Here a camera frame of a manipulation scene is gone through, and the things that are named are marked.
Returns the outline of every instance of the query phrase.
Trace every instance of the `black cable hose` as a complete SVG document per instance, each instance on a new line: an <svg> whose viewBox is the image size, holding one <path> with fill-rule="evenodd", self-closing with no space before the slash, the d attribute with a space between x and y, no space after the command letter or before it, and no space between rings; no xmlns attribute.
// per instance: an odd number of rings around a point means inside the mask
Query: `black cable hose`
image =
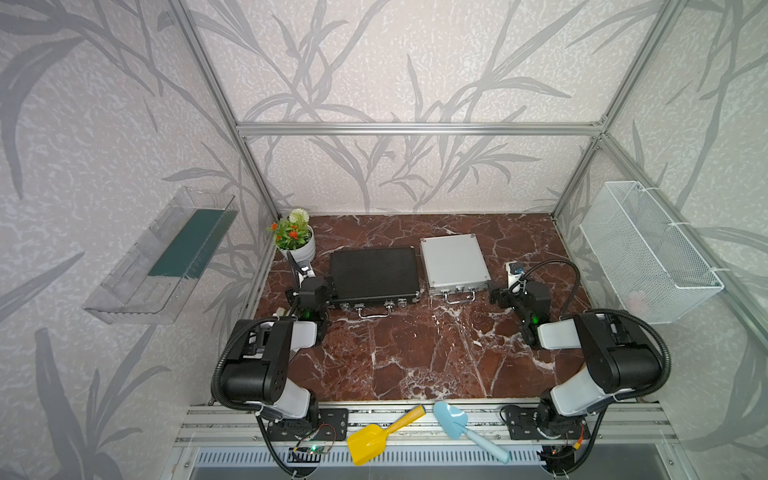
<svg viewBox="0 0 768 480"><path fill-rule="evenodd" d="M648 325L643 320L637 318L636 316L632 315L631 313L625 310L596 308L596 309L589 310L589 312L602 313L603 315L613 315L613 316L618 316L620 318L623 318L625 320L629 320L630 322L638 325L640 328L648 332L648 334L651 336L651 338L654 339L657 346L659 347L659 353L661 354L661 374L659 374L659 378L657 378L655 382L651 383L649 386L645 387L644 389L634 390L632 392L617 393L614 396L614 398L617 401L627 400L627 399L636 399L641 396L650 395L651 393L656 392L658 389L663 387L664 383L667 383L667 380L670 378L670 374L672 373L672 357L670 356L669 347L667 347L667 344L664 342L664 339L661 338L661 335L659 335L659 332L657 332L652 326Z"/></svg>
<svg viewBox="0 0 768 480"><path fill-rule="evenodd" d="M239 403L239 402L233 402L227 396L224 394L224 390L221 387L221 376L224 372L224 367L227 365L227 357L232 353L232 349L235 347L237 342L241 341L242 338L250 333L254 328L261 325L262 323L266 322L274 322L275 317L270 316L263 319L254 320L247 325L245 325L244 328L242 328L240 331L232 335L227 342L227 345L224 347L224 350L222 350L221 355L219 356L219 361L216 363L216 368L214 369L214 375L210 378L210 394L214 396L214 399L219 402L222 406L227 407L228 409L232 410L243 410L246 412L255 412L259 410L256 406L249 403ZM261 420L261 417L257 416L256 420L259 424L259 430L261 431L261 436L264 438L264 443L266 443L266 449L270 451L270 455L272 455L272 460L275 461L277 466L280 467L280 470L283 470L283 472L287 473L288 475L291 475L294 478L305 478L309 475L312 475L312 472L308 473L307 475L298 476L295 475L295 472L291 472L288 467L283 463L282 460L280 460L280 457L277 456L277 452L275 452L275 448L272 446L272 442L270 441L269 437L266 435L266 429L264 428L264 422Z"/></svg>
<svg viewBox="0 0 768 480"><path fill-rule="evenodd" d="M576 274L576 280L574 280L574 285L571 288L571 292L568 294L568 298L565 299L565 302L563 303L563 307L560 308L560 317L562 318L563 315L568 311L568 307L571 306L571 302L576 297L576 292L578 291L578 287L581 286L581 272L578 271L578 267L575 263L571 262L570 260L566 260L565 258L552 258L550 260L545 260L541 263L537 263L536 265L532 266L531 269L523 274L523 276L520 277L520 280L516 281L509 287L509 291L511 292L512 289L514 289L517 285L523 282L523 280L526 280L531 273L533 273L537 268L542 267L544 265L547 265L548 263L564 263L565 265L570 265L572 269L574 269L574 273Z"/></svg>
<svg viewBox="0 0 768 480"><path fill-rule="evenodd" d="M280 457L277 456L277 452L275 452L275 448L272 446L272 442L270 442L270 438L266 436L266 428L264 427L264 421L261 419L261 417L256 417L256 421L259 424L259 430L261 431L261 436L264 438L264 443L266 443L266 449L270 451L270 456L272 456L272 460L275 461L278 467L280 467L280 470L285 472L287 475L290 475L291 478L306 478L310 475L312 475L315 470L317 470L317 467L313 468L311 472L307 473L306 475L297 475L296 470L291 471L286 464L283 463L282 460L280 460Z"/></svg>
<svg viewBox="0 0 768 480"><path fill-rule="evenodd" d="M648 334L651 336L651 338L654 339L657 346L659 347L659 353L661 354L661 373L659 374L659 377L656 379L656 381L651 383L649 386L645 387L644 389L633 390L632 392L617 393L613 397L615 402L619 400L636 399L641 396L650 395L651 393L656 392L658 389L664 386L664 383L667 383L667 380L670 378L670 374L672 373L672 357L670 356L669 347L667 347L667 344L664 342L664 339L661 338L661 335L659 335L659 332L657 332L652 326L648 325L648 323L644 322L643 320L637 318L636 316L624 310L596 308L596 309L589 310L589 312L602 313L603 315L613 315L613 316L618 316L620 318L623 318L625 320L629 320L630 322L638 325L640 328L648 332ZM589 453L592 451L592 446L594 445L595 439L597 439L598 437L598 430L600 429L600 424L603 422L603 417L605 417L605 413L607 410L608 410L608 406L606 405L598 414L598 420L595 422L594 428L592 429L592 439L589 441L589 445L587 445L587 448L584 450L584 453L581 454L581 457L579 457L579 459L574 463L572 467L564 471L562 474L557 472L551 472L553 475L558 475L558 476L568 475L571 472L573 472L576 468L579 468L582 464L584 464L584 462L586 462L587 457L589 456Z"/></svg>

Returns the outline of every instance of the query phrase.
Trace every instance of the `light blue toy shovel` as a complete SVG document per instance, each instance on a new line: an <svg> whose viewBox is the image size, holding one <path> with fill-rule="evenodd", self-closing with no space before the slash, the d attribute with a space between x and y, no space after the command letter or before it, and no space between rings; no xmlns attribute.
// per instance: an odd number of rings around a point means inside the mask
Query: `light blue toy shovel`
<svg viewBox="0 0 768 480"><path fill-rule="evenodd" d="M508 451L466 427L467 414L462 410L450 406L445 402L437 402L433 412L435 413L437 421L440 422L440 426L445 430L445 433L447 433L449 437L458 440L462 437L463 433L464 435L467 435L468 439L472 440L486 452L496 457L500 462L509 463L510 454Z"/></svg>

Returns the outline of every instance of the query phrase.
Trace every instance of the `transparent plastic tray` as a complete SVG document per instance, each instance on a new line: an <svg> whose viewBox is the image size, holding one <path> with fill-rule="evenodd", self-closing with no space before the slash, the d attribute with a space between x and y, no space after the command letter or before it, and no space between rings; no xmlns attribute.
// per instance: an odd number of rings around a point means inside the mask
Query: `transparent plastic tray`
<svg viewBox="0 0 768 480"><path fill-rule="evenodd" d="M83 308L106 323L172 324L236 216L234 195L182 187Z"/></svg>

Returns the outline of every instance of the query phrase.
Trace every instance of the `briefcase handle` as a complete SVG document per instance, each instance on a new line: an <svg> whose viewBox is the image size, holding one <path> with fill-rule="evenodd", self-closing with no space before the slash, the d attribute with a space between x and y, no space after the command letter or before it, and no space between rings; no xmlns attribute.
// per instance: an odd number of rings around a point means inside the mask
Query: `briefcase handle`
<svg viewBox="0 0 768 480"><path fill-rule="evenodd" d="M443 299L445 299L445 302L448 305L455 305L456 303L471 303L471 302L475 301L475 291L474 290L472 291L472 296L469 296L467 298L462 298L461 300L455 300L453 302L448 300L448 295L451 295L451 293L446 292L446 293L442 294Z"/></svg>
<svg viewBox="0 0 768 480"><path fill-rule="evenodd" d="M362 304L355 305L355 310L357 310L357 316L364 320L372 318L386 318L392 315L392 308L395 306L395 304L392 302L384 302L384 306L386 307L386 315L363 315L362 309L366 307Z"/></svg>

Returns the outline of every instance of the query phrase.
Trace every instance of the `silver briefcase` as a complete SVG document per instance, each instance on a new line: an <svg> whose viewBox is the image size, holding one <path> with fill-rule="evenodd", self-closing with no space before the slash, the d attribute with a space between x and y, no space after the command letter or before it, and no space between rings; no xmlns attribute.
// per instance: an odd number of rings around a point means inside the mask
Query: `silver briefcase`
<svg viewBox="0 0 768 480"><path fill-rule="evenodd" d="M442 296L450 304L473 301L475 293L486 290L491 280L474 233L422 238L422 260L429 294ZM448 300L453 293L472 296Z"/></svg>

